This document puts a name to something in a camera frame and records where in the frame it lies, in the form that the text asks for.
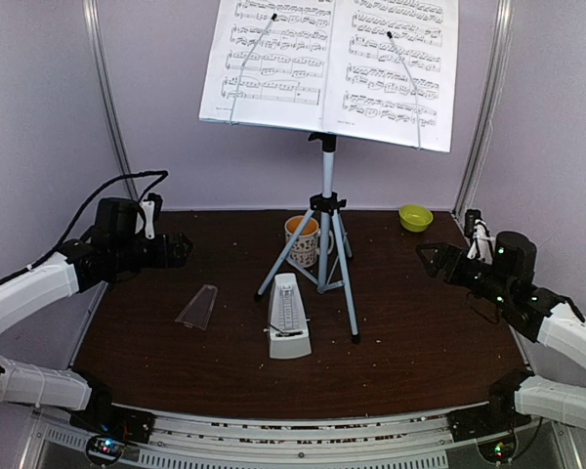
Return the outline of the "clear metronome front cover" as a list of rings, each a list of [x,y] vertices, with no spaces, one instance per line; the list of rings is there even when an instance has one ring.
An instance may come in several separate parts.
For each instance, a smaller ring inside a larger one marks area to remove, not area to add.
[[[211,318],[218,288],[204,284],[176,317],[175,322],[188,328],[205,330]]]

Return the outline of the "white metronome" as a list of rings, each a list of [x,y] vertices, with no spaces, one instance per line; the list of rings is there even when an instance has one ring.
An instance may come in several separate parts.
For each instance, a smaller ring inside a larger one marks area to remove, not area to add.
[[[306,312],[292,273],[274,277],[266,332],[273,360],[295,360],[312,353]]]

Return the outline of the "sheet music page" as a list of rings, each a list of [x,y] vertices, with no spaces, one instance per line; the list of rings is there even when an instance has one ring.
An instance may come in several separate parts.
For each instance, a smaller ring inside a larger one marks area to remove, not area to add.
[[[450,151],[458,2],[352,0],[335,7],[324,130]]]
[[[332,1],[223,1],[199,118],[318,131],[322,127]]]

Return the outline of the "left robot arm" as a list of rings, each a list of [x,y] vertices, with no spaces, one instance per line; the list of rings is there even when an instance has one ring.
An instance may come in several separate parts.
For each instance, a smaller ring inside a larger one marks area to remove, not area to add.
[[[106,197],[93,226],[79,239],[62,241],[40,264],[0,283],[0,335],[64,298],[121,274],[183,267],[193,249],[182,233],[155,230],[162,199]],[[0,355],[0,403],[54,406],[73,412],[77,422],[101,434],[121,423],[109,388],[86,372],[57,370]]]

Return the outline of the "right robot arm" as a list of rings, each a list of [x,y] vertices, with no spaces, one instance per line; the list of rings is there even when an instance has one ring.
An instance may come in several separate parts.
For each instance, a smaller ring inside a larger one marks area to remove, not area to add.
[[[586,316],[570,298],[533,284],[537,248],[525,235],[499,233],[489,263],[444,242],[420,244],[416,253],[430,277],[442,275],[445,283],[490,302],[519,335],[586,370]],[[490,387],[481,423],[498,432],[518,414],[586,431],[586,388],[515,370]]]

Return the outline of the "green bowl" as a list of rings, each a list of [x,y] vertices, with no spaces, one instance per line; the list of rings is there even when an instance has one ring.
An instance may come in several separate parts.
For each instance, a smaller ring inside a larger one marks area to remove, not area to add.
[[[398,210],[401,226],[412,233],[424,232],[434,221],[433,213],[424,206],[405,204]]]

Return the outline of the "white tripod stand pole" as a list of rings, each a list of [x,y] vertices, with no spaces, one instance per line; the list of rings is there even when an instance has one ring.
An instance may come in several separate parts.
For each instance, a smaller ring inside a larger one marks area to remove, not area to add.
[[[341,217],[341,210],[346,207],[347,200],[338,199],[333,191],[334,157],[337,147],[337,136],[334,134],[311,132],[308,141],[320,141],[322,151],[323,183],[322,191],[310,198],[309,209],[303,215],[300,225],[285,243],[269,273],[254,294],[254,300],[260,301],[275,275],[284,262],[288,262],[303,276],[316,285],[319,294],[342,288],[346,299],[346,309],[351,328],[352,342],[360,343],[360,334],[357,325],[356,308],[352,292],[348,261],[354,258],[348,234]],[[319,243],[318,243],[318,273],[310,274],[293,260],[289,260],[289,253],[296,241],[302,236],[302,231],[309,223],[313,214],[320,214]]]

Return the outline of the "yellow patterned mug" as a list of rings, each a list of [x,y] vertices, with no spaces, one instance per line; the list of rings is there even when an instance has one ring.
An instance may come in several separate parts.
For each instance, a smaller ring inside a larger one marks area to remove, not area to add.
[[[303,221],[303,215],[290,217],[284,224],[285,241],[288,241]],[[312,267],[320,254],[321,229],[317,219],[311,217],[293,244],[289,258],[302,268]]]

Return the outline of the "white perforated music stand desk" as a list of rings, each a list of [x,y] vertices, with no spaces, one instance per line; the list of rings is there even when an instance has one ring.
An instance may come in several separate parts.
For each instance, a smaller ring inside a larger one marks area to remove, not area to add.
[[[309,131],[309,132],[322,132],[322,133],[333,134],[333,133],[330,133],[330,132],[325,131],[324,128],[323,128],[323,124],[322,124],[322,127],[321,127],[320,130],[318,130],[318,131]]]

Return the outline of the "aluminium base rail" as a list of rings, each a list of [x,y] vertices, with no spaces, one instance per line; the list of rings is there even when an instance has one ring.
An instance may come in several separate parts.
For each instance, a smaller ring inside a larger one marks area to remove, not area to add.
[[[582,468],[571,428],[534,418],[510,432],[458,440],[450,409],[389,416],[291,420],[157,410],[149,439],[112,468]]]

